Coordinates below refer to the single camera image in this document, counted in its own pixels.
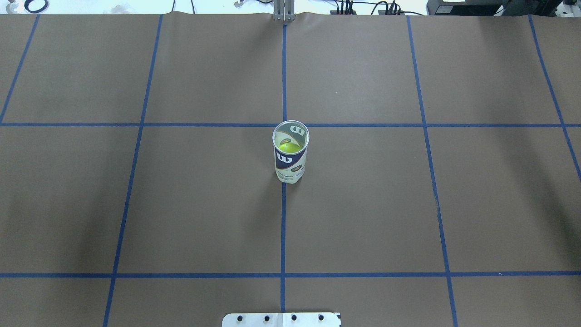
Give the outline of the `white tennis ball can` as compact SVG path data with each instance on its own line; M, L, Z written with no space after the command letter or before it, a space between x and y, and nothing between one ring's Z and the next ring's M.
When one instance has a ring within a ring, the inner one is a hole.
M288 184L299 182L305 172L307 149L310 142L307 126L296 120L281 122L274 128L271 139L274 149L275 172L278 179ZM301 151L288 154L278 149L278 145L289 142L301 146Z

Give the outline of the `black box white label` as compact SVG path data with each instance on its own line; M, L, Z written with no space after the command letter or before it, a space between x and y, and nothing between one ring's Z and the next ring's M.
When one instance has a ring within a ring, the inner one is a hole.
M502 0L428 0L430 16L494 16Z

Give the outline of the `aluminium frame post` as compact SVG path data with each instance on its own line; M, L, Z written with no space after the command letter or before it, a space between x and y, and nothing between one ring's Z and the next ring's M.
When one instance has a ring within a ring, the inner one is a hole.
M294 21L296 19L294 0L272 0L274 21Z

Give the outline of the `white pedestal column base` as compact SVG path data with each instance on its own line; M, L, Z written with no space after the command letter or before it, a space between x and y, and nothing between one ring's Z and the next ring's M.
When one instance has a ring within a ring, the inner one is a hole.
M340 327L340 313L272 312L232 313L222 319L222 327Z

